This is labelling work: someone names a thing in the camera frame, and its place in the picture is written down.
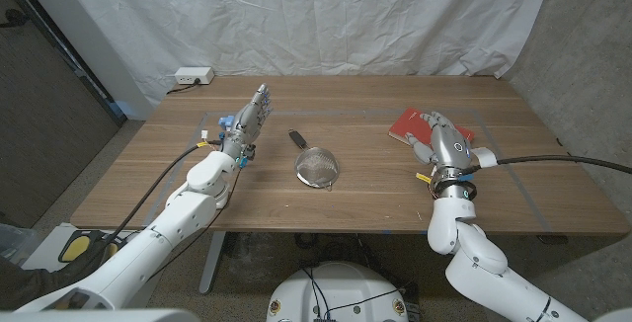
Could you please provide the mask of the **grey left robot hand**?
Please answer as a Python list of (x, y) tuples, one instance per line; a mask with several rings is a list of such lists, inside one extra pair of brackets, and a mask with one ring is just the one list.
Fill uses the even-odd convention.
[(224, 136), (220, 151), (237, 162), (243, 157), (252, 156), (254, 142), (272, 112), (271, 102), (270, 89), (263, 83), (252, 100), (236, 115), (221, 118), (218, 124), (223, 129)]

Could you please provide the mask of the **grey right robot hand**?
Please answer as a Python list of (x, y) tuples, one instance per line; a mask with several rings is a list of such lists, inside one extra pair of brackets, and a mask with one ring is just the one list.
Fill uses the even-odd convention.
[(471, 167), (470, 141), (451, 120), (438, 112), (422, 114), (420, 118), (428, 123), (432, 131), (431, 145), (423, 144), (411, 132), (407, 132), (405, 138), (419, 162), (434, 165), (429, 183), (433, 197), (473, 200), (478, 194), (476, 186), (468, 179), (460, 179)]

